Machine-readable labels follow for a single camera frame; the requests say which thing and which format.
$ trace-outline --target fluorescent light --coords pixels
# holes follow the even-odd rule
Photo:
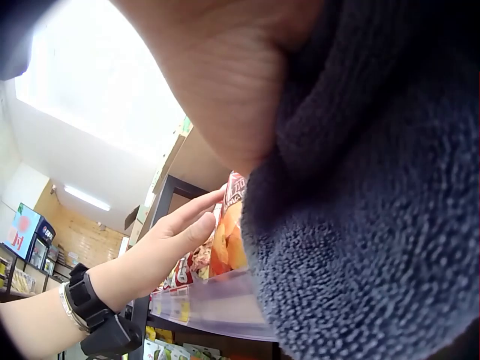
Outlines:
[[[83,201],[86,201],[89,204],[92,204],[93,206],[99,207],[100,209],[105,211],[110,211],[110,206],[108,206],[106,203],[94,198],[93,196],[87,195],[84,192],[77,190],[76,188],[73,188],[71,186],[65,186],[65,191],[69,194],[72,194],[73,196],[78,197]]]

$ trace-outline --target bangle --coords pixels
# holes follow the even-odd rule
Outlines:
[[[60,301],[63,306],[63,309],[65,310],[65,313],[67,316],[70,318],[71,321],[75,323],[75,326],[82,331],[83,333],[89,334],[88,332],[88,327],[86,324],[84,324],[80,318],[75,314],[72,310],[72,307],[70,306],[67,297],[65,296],[65,287],[68,285],[68,283],[63,283],[59,287],[59,296],[60,296]]]

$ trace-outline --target white ceiling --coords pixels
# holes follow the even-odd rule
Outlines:
[[[53,180],[64,206],[128,234],[123,221],[185,116],[131,25],[106,0],[64,1],[38,25],[29,70],[5,85],[23,161]]]

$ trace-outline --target hand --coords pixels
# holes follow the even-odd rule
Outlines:
[[[217,190],[162,217],[145,236],[119,258],[88,270],[98,297],[114,311],[150,294],[175,266],[210,236],[215,217],[208,209],[223,199]]]
[[[247,176],[274,145],[287,54],[322,0],[114,0],[224,164]]]

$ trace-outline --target yellow package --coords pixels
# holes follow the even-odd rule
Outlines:
[[[156,338],[173,344],[173,333],[170,330],[163,330],[155,328]]]
[[[145,338],[147,338],[150,341],[155,340],[155,330],[151,326],[145,327]]]

